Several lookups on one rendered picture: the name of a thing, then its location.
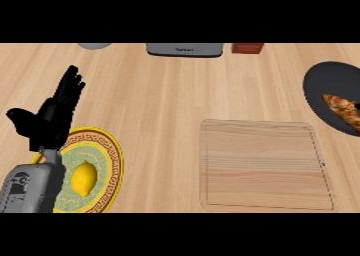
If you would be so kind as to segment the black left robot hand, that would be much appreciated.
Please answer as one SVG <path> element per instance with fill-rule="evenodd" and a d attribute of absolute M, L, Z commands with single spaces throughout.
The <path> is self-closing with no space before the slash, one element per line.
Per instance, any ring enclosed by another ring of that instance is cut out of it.
<path fill-rule="evenodd" d="M 15 132 L 29 139 L 29 150 L 58 150 L 66 142 L 73 111 L 85 83 L 77 68 L 70 65 L 58 81 L 55 92 L 45 99 L 38 112 L 11 108 L 5 116 L 13 122 Z"/>

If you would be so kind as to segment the reddish brown box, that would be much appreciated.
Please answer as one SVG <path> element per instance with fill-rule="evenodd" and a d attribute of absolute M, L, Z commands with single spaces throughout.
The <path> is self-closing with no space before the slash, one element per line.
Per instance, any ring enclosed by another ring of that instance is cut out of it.
<path fill-rule="evenodd" d="M 238 54 L 258 54 L 262 47 L 262 43 L 233 43 L 231 52 Z"/>

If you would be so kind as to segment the yellow patterned plate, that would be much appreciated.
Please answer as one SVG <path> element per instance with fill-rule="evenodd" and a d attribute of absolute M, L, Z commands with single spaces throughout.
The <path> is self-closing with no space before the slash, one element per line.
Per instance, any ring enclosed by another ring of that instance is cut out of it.
<path fill-rule="evenodd" d="M 66 173 L 52 212 L 106 212 L 117 195 L 123 174 L 123 157 L 113 136 L 95 127 L 73 128 L 60 155 Z M 82 163 L 95 169 L 95 181 L 86 196 L 79 195 L 70 186 L 73 170 Z"/>

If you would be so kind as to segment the golden brown croissant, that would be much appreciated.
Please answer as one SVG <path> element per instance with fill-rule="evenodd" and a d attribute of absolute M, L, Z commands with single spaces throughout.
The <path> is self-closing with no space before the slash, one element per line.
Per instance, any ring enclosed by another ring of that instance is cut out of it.
<path fill-rule="evenodd" d="M 360 135 L 360 116 L 355 110 L 355 102 L 331 94 L 323 94 L 321 99 L 330 111 Z"/>

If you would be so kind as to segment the yellow lemon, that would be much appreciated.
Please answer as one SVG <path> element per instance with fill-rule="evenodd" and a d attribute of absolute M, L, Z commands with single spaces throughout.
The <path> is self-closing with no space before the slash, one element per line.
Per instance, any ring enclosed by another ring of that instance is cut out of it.
<path fill-rule="evenodd" d="M 91 163 L 83 161 L 73 169 L 70 176 L 72 191 L 85 198 L 97 182 L 97 170 Z"/>

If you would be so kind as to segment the grey appliance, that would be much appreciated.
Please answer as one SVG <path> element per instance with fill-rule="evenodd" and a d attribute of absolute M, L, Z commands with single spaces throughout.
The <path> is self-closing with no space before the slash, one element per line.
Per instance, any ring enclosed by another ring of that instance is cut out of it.
<path fill-rule="evenodd" d="M 222 54 L 222 43 L 147 43 L 150 55 L 212 58 Z"/>

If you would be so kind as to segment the dark grey pan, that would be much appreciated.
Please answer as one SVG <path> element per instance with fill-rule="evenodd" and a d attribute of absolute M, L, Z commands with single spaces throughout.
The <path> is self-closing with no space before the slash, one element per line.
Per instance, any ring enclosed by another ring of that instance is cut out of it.
<path fill-rule="evenodd" d="M 323 94 L 331 94 L 360 103 L 360 68 L 342 62 L 317 63 L 303 75 L 302 89 L 308 106 L 323 122 L 339 132 L 360 137 L 321 99 Z"/>

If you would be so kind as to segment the grey round object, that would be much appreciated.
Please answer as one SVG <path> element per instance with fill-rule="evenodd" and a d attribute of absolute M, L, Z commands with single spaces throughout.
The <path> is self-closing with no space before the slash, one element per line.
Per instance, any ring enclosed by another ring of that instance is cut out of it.
<path fill-rule="evenodd" d="M 106 48 L 111 43 L 77 43 L 77 45 L 86 50 L 98 50 Z"/>

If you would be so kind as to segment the pale wooden cutting board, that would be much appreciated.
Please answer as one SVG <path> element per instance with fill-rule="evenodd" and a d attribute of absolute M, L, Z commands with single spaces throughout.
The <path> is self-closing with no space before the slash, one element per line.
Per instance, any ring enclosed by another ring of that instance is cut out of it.
<path fill-rule="evenodd" d="M 204 120 L 200 204 L 222 212 L 334 212 L 337 202 L 312 127 Z"/>

